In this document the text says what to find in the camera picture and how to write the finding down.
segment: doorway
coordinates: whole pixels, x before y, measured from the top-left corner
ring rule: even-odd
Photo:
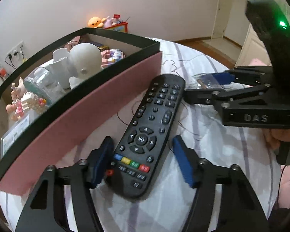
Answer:
[[[218,0],[215,24],[211,39],[204,40],[235,65],[249,30],[245,16],[247,0]]]

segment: red button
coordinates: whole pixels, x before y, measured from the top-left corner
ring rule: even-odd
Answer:
[[[143,171],[143,172],[148,173],[149,170],[150,170],[150,167],[149,166],[146,166],[146,165],[140,165],[138,169],[141,170],[141,171]]]
[[[112,176],[114,174],[114,170],[113,169],[107,169],[105,174],[106,174],[107,177]]]

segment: yellow button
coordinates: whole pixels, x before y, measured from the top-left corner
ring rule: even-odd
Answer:
[[[130,160],[130,159],[128,159],[127,157],[123,157],[123,158],[121,159],[121,162],[123,162],[123,163],[125,163],[125,164],[129,165],[129,164],[130,164],[130,162],[131,162],[131,160]]]

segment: power outlet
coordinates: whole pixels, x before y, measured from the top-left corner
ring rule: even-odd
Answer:
[[[17,44],[16,46],[14,46],[8,53],[7,53],[7,55],[6,56],[8,56],[8,55],[12,55],[12,57],[14,56],[14,54],[16,53],[16,52],[20,52],[21,51],[21,48],[23,48],[23,46],[24,46],[24,41],[20,41],[19,42],[19,44]]]

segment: wooden floor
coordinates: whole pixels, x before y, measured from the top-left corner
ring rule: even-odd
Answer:
[[[184,46],[188,46],[192,49],[198,50],[204,53],[205,55],[212,57],[213,59],[222,63],[224,66],[226,66],[229,69],[233,69],[235,66],[235,63],[236,63],[235,60],[232,60],[221,51],[215,49],[214,47],[210,46],[209,44],[203,41],[184,41],[184,42],[179,42],[179,43]]]

